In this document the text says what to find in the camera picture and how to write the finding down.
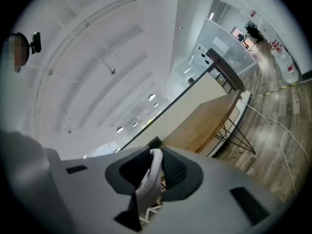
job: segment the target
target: desk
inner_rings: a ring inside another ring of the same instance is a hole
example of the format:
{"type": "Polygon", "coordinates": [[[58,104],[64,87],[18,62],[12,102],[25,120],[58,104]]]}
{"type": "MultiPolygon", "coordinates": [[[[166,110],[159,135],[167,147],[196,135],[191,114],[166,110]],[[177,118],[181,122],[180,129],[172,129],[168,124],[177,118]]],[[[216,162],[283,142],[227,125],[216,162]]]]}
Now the desk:
{"type": "MultiPolygon", "coordinates": [[[[219,130],[224,127],[226,120],[229,119],[240,94],[241,91],[236,90],[230,94],[200,104],[171,134],[163,140],[163,144],[194,153],[200,153],[214,137],[222,138],[221,140],[224,142],[231,142],[229,141],[230,137],[220,137],[217,134],[219,130]]],[[[247,143],[249,146],[245,143],[244,144],[249,147],[248,150],[255,154],[250,143],[248,141],[247,143]]]]}

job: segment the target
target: recessed light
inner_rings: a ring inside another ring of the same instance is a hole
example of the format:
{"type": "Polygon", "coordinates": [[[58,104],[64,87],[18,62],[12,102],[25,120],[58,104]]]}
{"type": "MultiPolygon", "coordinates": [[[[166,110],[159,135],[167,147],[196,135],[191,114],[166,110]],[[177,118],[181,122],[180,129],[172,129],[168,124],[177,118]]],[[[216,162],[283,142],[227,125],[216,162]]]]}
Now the recessed light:
{"type": "Polygon", "coordinates": [[[150,94],[149,96],[148,96],[148,100],[149,101],[151,101],[152,99],[154,99],[155,98],[155,95],[154,94],[150,94]]]}
{"type": "Polygon", "coordinates": [[[117,128],[117,133],[120,133],[123,130],[123,127],[118,127],[117,128]]]}

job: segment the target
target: white ceiling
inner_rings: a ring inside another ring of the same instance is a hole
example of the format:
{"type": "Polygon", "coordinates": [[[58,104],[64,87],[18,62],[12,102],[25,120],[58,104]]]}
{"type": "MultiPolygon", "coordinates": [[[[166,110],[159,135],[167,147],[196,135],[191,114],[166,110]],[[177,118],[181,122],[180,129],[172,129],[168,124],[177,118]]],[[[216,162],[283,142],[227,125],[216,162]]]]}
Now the white ceiling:
{"type": "Polygon", "coordinates": [[[148,120],[154,103],[167,102],[181,20],[177,4],[34,0],[14,29],[29,40],[39,31],[42,44],[20,73],[33,90],[23,132],[62,159],[90,155],[112,140],[130,140],[136,118],[148,120]],[[156,94],[153,101],[149,94],[156,94]],[[116,133],[119,126],[124,127],[121,134],[116,133]]]}

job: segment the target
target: light fixture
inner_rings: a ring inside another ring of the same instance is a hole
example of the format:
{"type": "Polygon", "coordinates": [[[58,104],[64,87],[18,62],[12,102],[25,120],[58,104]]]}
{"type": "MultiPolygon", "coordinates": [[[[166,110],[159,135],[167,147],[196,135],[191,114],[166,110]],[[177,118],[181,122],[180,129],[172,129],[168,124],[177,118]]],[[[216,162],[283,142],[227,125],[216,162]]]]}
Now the light fixture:
{"type": "Polygon", "coordinates": [[[191,70],[191,68],[189,68],[187,71],[185,71],[184,73],[186,74],[187,72],[189,72],[191,70]]]}
{"type": "Polygon", "coordinates": [[[120,133],[123,130],[123,127],[118,127],[117,128],[117,133],[120,133]]]}
{"type": "Polygon", "coordinates": [[[155,98],[155,95],[154,94],[150,94],[149,96],[148,96],[148,100],[149,101],[151,101],[152,99],[154,99],[155,98]]]}

